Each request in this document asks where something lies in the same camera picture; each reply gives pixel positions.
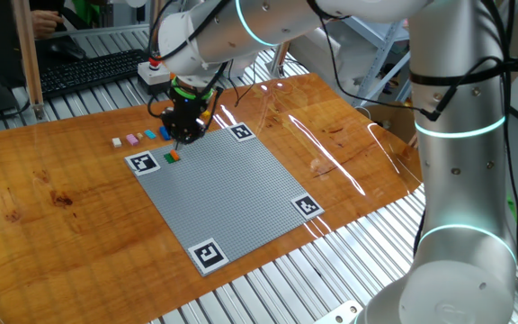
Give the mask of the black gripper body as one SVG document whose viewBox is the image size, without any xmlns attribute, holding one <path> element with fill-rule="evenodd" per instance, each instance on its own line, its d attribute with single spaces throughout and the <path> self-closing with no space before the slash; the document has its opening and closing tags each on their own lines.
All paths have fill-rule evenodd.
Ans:
<svg viewBox="0 0 518 324">
<path fill-rule="evenodd" d="M 201 116 L 208 111 L 209 101 L 180 96 L 173 97 L 171 103 L 160 116 L 169 137 L 180 142 L 190 138 L 190 143 L 203 137 L 209 126 Z"/>
</svg>

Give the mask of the bare person hand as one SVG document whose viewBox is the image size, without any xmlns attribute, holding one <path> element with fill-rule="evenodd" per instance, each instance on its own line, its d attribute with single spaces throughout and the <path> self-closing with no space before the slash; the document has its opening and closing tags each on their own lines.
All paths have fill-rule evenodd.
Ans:
<svg viewBox="0 0 518 324">
<path fill-rule="evenodd" d="M 36 40 L 49 39 L 58 26 L 64 23 L 59 12 L 43 10 L 31 11 L 31 21 Z"/>
</svg>

